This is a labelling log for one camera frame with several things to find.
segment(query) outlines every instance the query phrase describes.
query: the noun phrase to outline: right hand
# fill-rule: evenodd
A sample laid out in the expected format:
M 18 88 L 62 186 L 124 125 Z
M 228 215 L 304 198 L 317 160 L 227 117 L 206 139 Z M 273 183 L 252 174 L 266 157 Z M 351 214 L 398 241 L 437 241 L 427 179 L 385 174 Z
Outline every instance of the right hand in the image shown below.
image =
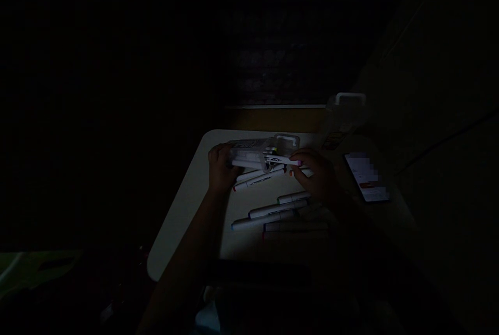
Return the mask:
M 291 155 L 290 160 L 300 160 L 312 169 L 313 175 L 307 177 L 299 167 L 291 165 L 296 180 L 312 197 L 329 205 L 345 196 L 345 191 L 336 180 L 333 164 L 316 150 L 311 148 L 298 149 Z

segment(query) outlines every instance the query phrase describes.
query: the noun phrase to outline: phone screen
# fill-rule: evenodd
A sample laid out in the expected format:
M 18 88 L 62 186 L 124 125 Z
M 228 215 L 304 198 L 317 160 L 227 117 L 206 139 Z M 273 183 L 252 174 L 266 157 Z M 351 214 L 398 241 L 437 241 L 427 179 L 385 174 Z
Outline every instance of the phone screen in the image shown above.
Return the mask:
M 388 201 L 390 199 L 386 187 L 379 184 L 381 177 L 366 153 L 348 153 L 344 157 L 365 202 Z

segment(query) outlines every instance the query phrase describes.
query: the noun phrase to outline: container handle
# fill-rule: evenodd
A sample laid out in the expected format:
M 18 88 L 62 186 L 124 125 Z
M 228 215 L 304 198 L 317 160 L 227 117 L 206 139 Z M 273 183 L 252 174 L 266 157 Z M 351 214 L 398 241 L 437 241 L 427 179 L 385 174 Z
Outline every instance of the container handle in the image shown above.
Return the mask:
M 336 94 L 336 103 L 335 105 L 339 105 L 339 99 L 342 97 L 356 97 L 362 100 L 362 106 L 365 106 L 365 94 L 363 93 L 351 93 L 351 92 L 340 92 Z

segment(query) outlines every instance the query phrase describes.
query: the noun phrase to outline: wall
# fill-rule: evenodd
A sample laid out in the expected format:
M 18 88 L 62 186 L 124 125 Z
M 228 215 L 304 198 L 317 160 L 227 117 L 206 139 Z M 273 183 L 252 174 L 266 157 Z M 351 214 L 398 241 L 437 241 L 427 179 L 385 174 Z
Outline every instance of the wall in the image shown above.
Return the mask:
M 353 89 L 367 93 L 364 131 L 398 173 L 425 237 L 427 274 L 459 320 L 480 332 L 497 317 L 499 295 L 497 0 L 419 1 L 402 5 L 394 20 L 410 24 L 398 41 L 403 27 L 389 26 Z

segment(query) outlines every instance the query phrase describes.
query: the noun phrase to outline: table surface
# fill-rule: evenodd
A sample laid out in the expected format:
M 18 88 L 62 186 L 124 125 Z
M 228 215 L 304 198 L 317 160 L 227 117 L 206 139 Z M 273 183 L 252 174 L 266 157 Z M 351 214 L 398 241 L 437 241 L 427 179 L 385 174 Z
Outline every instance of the table surface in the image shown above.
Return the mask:
M 234 139 L 265 138 L 277 132 L 212 130 L 206 133 L 191 161 L 187 173 L 180 185 L 170 210 L 154 242 L 147 261 L 149 276 L 158 281 L 173 253 L 179 245 L 185 231 L 193 219 L 208 188 L 208 151 L 216 144 Z M 314 134 L 295 135 L 300 137 L 300 145 L 311 146 Z M 360 199 L 358 189 L 344 164 L 343 154 L 366 152 L 375 168 L 383 175 L 390 192 L 391 201 L 379 204 L 366 204 Z M 398 189 L 391 180 L 390 173 L 384 171 L 386 165 L 374 144 L 368 138 L 359 135 L 347 137 L 334 151 L 322 151 L 333 162 L 339 183 L 362 206 L 374 223 L 396 242 L 399 247 L 411 253 L 411 240 L 417 233 L 414 220 L 403 201 Z M 329 243 L 310 241 L 299 243 L 263 242 L 261 228 L 244 231 L 232 231 L 233 221 L 246 218 L 249 210 L 276 203 L 278 196 L 302 191 L 295 178 L 289 175 L 275 177 L 269 181 L 248 188 L 241 192 L 231 192 L 222 231 L 219 257 L 222 259 L 259 262 L 304 263 L 321 265 L 325 253 L 331 253 Z M 334 222 L 334 217 L 327 220 Z

